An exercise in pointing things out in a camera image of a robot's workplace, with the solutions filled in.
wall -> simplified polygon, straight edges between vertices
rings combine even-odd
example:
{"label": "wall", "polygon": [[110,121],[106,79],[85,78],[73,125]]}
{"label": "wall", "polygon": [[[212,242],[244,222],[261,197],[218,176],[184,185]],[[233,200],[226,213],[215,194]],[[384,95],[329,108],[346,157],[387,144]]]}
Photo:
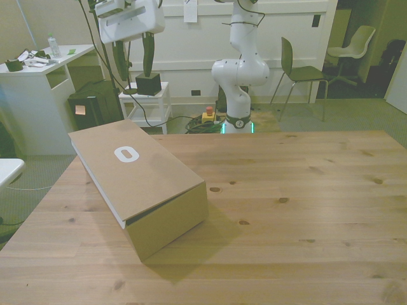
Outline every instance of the wall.
{"label": "wall", "polygon": [[[172,97],[178,102],[190,102],[191,90],[201,90],[203,102],[217,96],[218,86],[210,70],[216,60],[239,58],[230,46],[231,3],[199,0],[198,23],[183,22],[182,1],[164,1],[166,28],[155,36],[153,70],[161,73],[163,81],[170,82]],[[322,68],[329,33],[335,15],[336,0],[259,1],[258,10],[266,13],[258,29],[259,54],[271,69],[270,78],[263,86],[250,87],[253,100],[270,100],[282,75],[280,67],[281,36],[293,44],[294,66],[314,65]],[[311,27],[314,14],[321,15],[319,27]],[[132,43],[130,59],[133,62],[132,79],[142,71],[142,43]],[[280,99],[289,92],[291,83],[285,80],[279,90]],[[292,101],[306,101],[308,84],[299,84]]]}
{"label": "wall", "polygon": [[[88,11],[87,1],[82,1]],[[46,38],[49,32],[54,34],[59,44],[91,43],[78,1],[20,0],[20,3],[40,48],[48,46]],[[253,100],[269,100],[279,81],[282,74],[281,36],[293,44],[294,66],[322,68],[336,3],[337,0],[260,0],[258,10],[264,11],[266,18],[258,31],[259,53],[270,66],[271,73],[266,85],[250,88],[250,94],[255,96]],[[201,90],[203,97],[213,101],[217,96],[217,84],[210,74],[213,63],[222,58],[239,57],[229,44],[230,27],[221,24],[230,22],[232,5],[199,0],[197,24],[183,22],[182,0],[165,0],[163,7],[167,26],[165,32],[156,35],[153,69],[161,73],[163,81],[170,81],[173,97],[181,97],[188,102],[191,90]],[[314,14],[321,15],[317,28],[311,28]],[[89,13],[88,16],[97,37],[93,17]],[[142,50],[141,41],[132,43],[132,79],[142,70]],[[290,81],[282,83],[278,93],[280,100],[284,99],[290,86]],[[316,89],[317,85],[314,85],[314,96]],[[299,84],[293,92],[292,101],[306,101],[307,96],[307,84]]]}
{"label": "wall", "polygon": [[386,50],[387,43],[389,43],[390,40],[402,39],[407,41],[406,14],[406,0],[388,0],[384,20],[376,40],[370,65],[379,64],[382,53]]}
{"label": "wall", "polygon": [[1,0],[0,37],[0,63],[19,56],[26,48],[35,50],[16,0]]}
{"label": "wall", "polygon": [[345,46],[349,45],[350,39],[361,25],[370,25],[376,29],[375,35],[370,41],[368,51],[359,62],[358,75],[363,83],[365,83],[368,78],[371,60],[380,35],[387,2],[387,0],[358,0],[355,2],[352,13],[350,14],[348,30],[345,36]]}
{"label": "wall", "polygon": [[[328,48],[342,47],[343,40],[345,39],[346,30],[348,28],[350,13],[352,10],[336,10],[335,17],[332,24],[332,31],[329,37]],[[326,54],[325,65],[338,65],[339,58],[332,57]]]}
{"label": "wall", "polygon": [[[31,28],[38,48],[43,49],[49,46],[48,33],[52,32],[57,39],[58,44],[91,44],[92,40],[86,24],[84,14],[77,0],[19,0],[22,10],[26,15],[27,22]],[[87,0],[82,0],[86,15],[93,32],[93,36],[101,54],[102,45],[97,33],[96,24],[93,15],[89,13]],[[111,64],[113,55],[111,45],[106,46]],[[104,68],[104,74],[109,79],[107,69]],[[120,80],[115,65],[112,70],[117,79]]]}

box lid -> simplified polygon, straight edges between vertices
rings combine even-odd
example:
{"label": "box lid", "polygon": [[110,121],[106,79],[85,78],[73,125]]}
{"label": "box lid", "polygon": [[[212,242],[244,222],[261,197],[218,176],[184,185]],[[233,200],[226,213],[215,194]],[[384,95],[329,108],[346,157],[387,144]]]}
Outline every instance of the box lid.
{"label": "box lid", "polygon": [[69,136],[122,227],[204,181],[129,119]]}

chair leg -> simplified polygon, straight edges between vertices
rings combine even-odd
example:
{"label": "chair leg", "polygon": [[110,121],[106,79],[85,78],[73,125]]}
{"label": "chair leg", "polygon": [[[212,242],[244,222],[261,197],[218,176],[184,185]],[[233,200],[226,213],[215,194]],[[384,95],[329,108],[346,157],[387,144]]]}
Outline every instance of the chair leg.
{"label": "chair leg", "polygon": [[357,83],[355,81],[351,81],[350,79],[357,79],[358,76],[342,76],[342,69],[343,69],[344,62],[341,63],[339,66],[339,73],[337,76],[328,76],[329,78],[332,78],[332,80],[329,81],[329,84],[333,84],[335,81],[343,81],[346,84],[352,85],[352,86],[357,86]]}
{"label": "chair leg", "polygon": [[297,82],[294,82],[294,83],[293,83],[293,85],[292,85],[292,87],[291,87],[291,89],[290,89],[290,93],[288,93],[288,97],[287,97],[286,103],[284,104],[284,107],[282,108],[279,121],[281,121],[282,115],[283,115],[283,113],[284,113],[284,111],[285,111],[285,109],[286,109],[286,107],[287,107],[288,100],[289,100],[289,98],[290,98],[290,96],[291,96],[291,92],[293,92],[293,89],[294,89],[294,86],[295,86],[296,83],[297,83]]}
{"label": "chair leg", "polygon": [[323,80],[325,82],[325,99],[324,99],[324,104],[322,105],[322,122],[325,122],[325,104],[326,104],[326,99],[328,97],[328,84],[329,82],[325,79]]}
{"label": "chair leg", "polygon": [[273,99],[274,99],[274,97],[275,97],[275,94],[277,93],[277,90],[279,89],[279,86],[280,86],[280,84],[281,84],[282,78],[284,77],[284,74],[285,74],[285,72],[283,72],[282,75],[281,75],[279,84],[277,85],[277,87],[276,87],[276,89],[275,89],[275,91],[274,91],[274,95],[273,95],[273,97],[272,97],[272,100],[270,101],[270,105],[272,104]]}
{"label": "chair leg", "polygon": [[310,101],[311,101],[312,83],[313,83],[313,81],[310,82],[310,94],[309,94],[309,96],[308,96],[308,104],[309,104]]}
{"label": "chair leg", "polygon": [[329,78],[332,78],[332,80],[329,81],[329,84],[333,84],[335,81],[337,81],[341,78],[342,69],[343,69],[343,62],[341,62],[340,66],[339,66],[339,73],[337,76],[328,76]]}

chair backrest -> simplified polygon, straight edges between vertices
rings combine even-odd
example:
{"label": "chair backrest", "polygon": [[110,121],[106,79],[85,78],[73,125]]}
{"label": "chair backrest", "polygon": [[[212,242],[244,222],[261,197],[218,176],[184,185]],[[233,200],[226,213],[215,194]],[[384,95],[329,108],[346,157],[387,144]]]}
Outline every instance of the chair backrest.
{"label": "chair backrest", "polygon": [[349,47],[352,48],[352,53],[356,55],[355,58],[361,58],[368,50],[368,45],[376,32],[374,27],[368,25],[362,25],[350,40]]}
{"label": "chair backrest", "polygon": [[284,37],[281,37],[281,67],[288,76],[291,74],[293,69],[293,47]]}

door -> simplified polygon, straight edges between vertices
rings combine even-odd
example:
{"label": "door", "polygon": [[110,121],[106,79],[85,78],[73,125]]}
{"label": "door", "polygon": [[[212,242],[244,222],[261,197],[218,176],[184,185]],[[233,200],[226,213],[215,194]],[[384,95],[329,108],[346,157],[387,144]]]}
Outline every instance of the door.
{"label": "door", "polygon": [[394,71],[393,78],[387,89],[385,100],[407,114],[407,48],[404,48],[400,61]]}

